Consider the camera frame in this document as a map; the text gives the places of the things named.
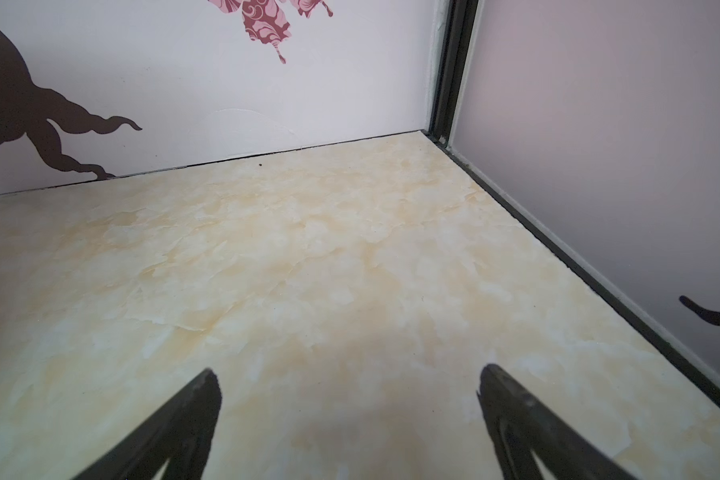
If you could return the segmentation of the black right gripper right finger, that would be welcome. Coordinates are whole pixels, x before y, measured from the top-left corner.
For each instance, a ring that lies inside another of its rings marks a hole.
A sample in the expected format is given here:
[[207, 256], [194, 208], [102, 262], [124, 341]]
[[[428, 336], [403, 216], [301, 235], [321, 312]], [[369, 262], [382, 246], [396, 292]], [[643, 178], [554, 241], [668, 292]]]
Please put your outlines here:
[[631, 479], [497, 364], [480, 374], [477, 398], [506, 479]]

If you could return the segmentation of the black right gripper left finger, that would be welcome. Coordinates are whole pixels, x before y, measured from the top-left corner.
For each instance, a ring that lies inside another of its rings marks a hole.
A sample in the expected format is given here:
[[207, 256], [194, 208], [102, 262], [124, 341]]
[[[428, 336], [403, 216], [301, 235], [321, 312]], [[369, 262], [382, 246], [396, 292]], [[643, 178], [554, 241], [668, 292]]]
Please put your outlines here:
[[222, 393], [206, 368], [78, 479], [200, 479], [208, 462]]

